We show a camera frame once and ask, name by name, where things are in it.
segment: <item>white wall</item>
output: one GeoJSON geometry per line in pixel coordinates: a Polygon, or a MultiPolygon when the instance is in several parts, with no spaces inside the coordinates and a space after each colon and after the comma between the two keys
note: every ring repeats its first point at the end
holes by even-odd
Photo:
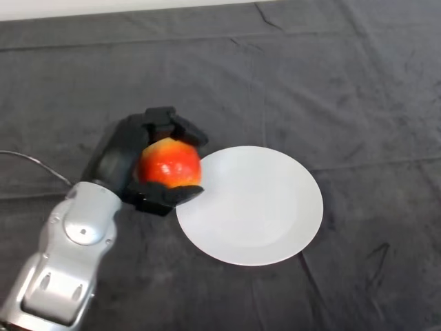
{"type": "Polygon", "coordinates": [[[263,0],[0,0],[0,21],[263,0]]]}

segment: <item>plate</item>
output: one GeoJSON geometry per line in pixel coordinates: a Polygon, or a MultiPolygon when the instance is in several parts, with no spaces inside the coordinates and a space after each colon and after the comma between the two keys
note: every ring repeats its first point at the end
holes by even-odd
{"type": "Polygon", "coordinates": [[[323,200],[314,178],[291,157],[256,146],[202,160],[199,197],[177,207],[188,239],[237,265],[267,265],[299,253],[316,235],[323,200]]]}

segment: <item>gray cloth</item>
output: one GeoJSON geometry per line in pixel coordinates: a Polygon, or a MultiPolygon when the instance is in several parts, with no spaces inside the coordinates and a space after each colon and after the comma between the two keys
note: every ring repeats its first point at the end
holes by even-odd
{"type": "MultiPolygon", "coordinates": [[[[209,154],[267,146],[325,202],[297,257],[212,259],[124,210],[84,330],[441,330],[441,2],[295,0],[0,23],[0,148],[75,180],[104,127],[176,106],[209,154]]],[[[0,162],[0,300],[65,188],[0,162]]]]}

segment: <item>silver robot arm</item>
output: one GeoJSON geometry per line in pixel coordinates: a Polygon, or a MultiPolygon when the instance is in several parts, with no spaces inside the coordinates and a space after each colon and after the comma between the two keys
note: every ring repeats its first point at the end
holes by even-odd
{"type": "Polygon", "coordinates": [[[25,330],[79,330],[101,259],[116,239],[121,206],[102,186],[76,184],[50,213],[39,251],[21,270],[0,319],[25,330]]]}
{"type": "Polygon", "coordinates": [[[170,107],[131,115],[107,132],[80,182],[50,213],[38,252],[23,266],[0,310],[0,331],[79,330],[101,259],[115,242],[114,217],[123,203],[164,216],[203,191],[133,178],[144,148],[164,137],[196,147],[207,143],[203,132],[170,107]]]}

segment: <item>apple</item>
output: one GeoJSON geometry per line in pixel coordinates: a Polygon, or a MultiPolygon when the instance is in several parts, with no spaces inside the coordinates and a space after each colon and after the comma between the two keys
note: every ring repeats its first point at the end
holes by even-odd
{"type": "Polygon", "coordinates": [[[196,148],[179,140],[165,138],[144,149],[138,164],[141,183],[155,181],[169,188],[199,185],[201,159],[196,148]]]}

